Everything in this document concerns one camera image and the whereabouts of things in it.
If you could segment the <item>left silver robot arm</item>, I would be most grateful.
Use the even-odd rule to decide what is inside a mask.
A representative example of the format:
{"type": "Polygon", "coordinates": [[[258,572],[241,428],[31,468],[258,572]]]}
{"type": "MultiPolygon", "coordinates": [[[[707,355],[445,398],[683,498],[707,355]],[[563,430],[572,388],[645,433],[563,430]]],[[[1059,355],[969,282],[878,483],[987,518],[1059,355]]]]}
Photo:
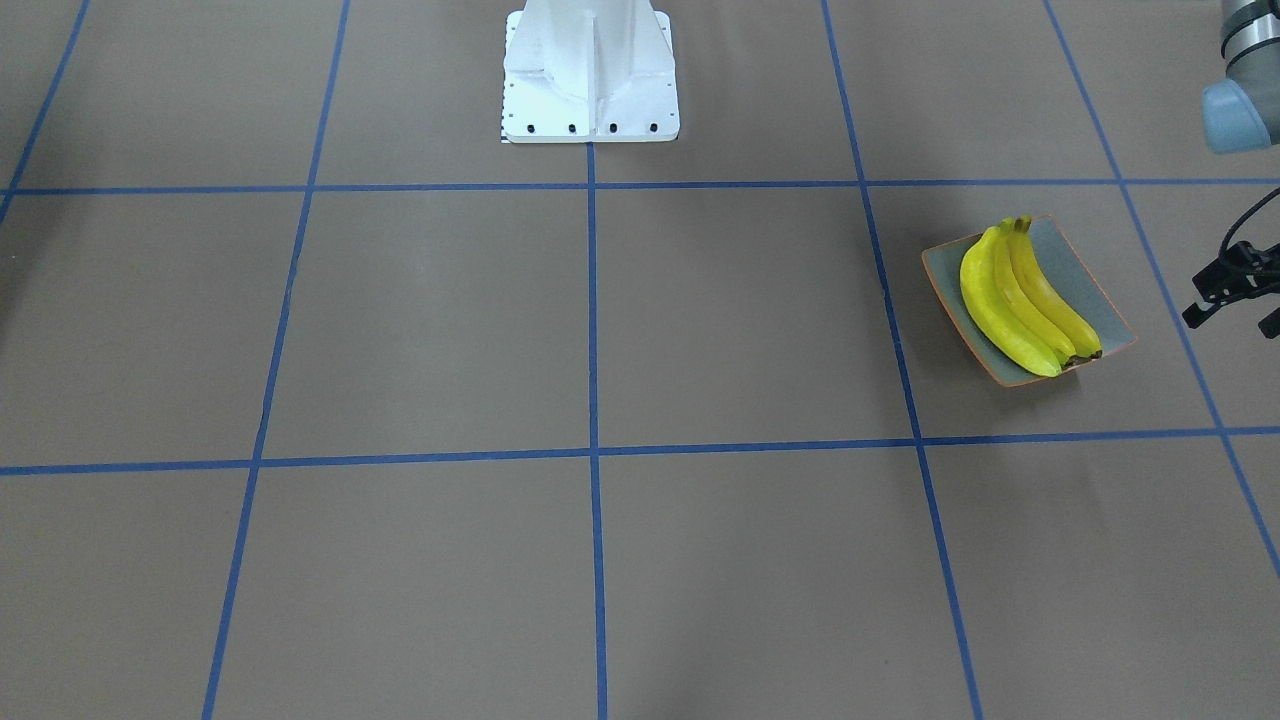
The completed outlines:
{"type": "MultiPolygon", "coordinates": [[[[1279,142],[1279,5],[1275,1],[1224,1],[1220,55],[1225,76],[1204,88],[1201,115],[1204,141],[1219,155],[1275,149],[1279,142]]],[[[1236,218],[1213,260],[1197,272],[1198,301],[1184,309],[1187,328],[1197,329],[1221,309],[1279,292],[1279,247],[1261,249],[1238,238],[1240,229],[1277,200],[1268,191],[1236,218]]]]}

